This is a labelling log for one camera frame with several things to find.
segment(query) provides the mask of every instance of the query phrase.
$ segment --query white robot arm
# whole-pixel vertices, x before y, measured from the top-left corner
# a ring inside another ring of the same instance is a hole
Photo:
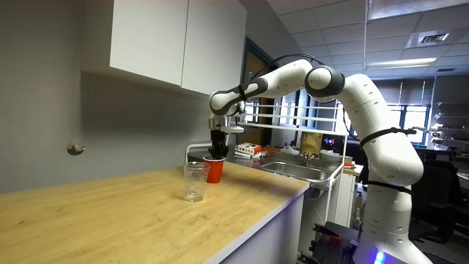
[[[232,89],[213,92],[209,108],[213,117],[227,116],[247,98],[276,98],[300,88],[316,99],[337,98],[342,102],[367,157],[367,201],[353,261],[430,262],[407,237],[410,185],[420,179],[422,161],[404,130],[391,127],[389,110],[366,75],[344,77],[331,67],[312,67],[307,60],[295,60]],[[225,155],[224,129],[213,123],[210,129],[210,154]]]

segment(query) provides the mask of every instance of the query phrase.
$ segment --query red cup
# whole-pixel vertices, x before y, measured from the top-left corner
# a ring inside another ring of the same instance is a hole
[[[210,157],[203,157],[203,161],[209,164],[206,182],[218,183],[221,180],[222,163],[224,160],[213,160]]]

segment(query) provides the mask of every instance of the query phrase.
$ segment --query glass cup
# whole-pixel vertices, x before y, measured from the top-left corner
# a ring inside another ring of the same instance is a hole
[[[209,165],[203,161],[188,161],[184,168],[184,199],[202,201]]]

